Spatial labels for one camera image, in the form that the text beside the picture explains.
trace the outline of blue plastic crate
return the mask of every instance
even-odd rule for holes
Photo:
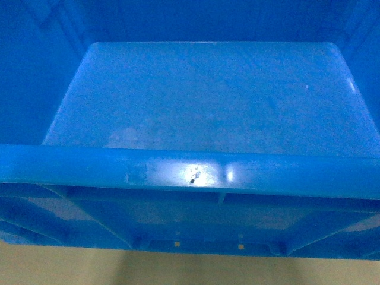
[[[380,259],[379,1],[7,0],[0,24],[0,239]]]

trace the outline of blue plastic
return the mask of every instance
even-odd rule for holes
[[[380,259],[379,1],[6,0],[0,24],[0,239]]]

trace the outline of beige floor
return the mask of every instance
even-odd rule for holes
[[[0,284],[380,284],[380,262],[152,254],[0,243]]]

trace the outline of plastic bin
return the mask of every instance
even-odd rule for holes
[[[0,15],[2,240],[380,259],[379,1]]]

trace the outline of crate lip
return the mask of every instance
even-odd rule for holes
[[[380,158],[41,145],[0,153],[0,183],[380,199]],[[189,181],[197,167],[203,184]]]

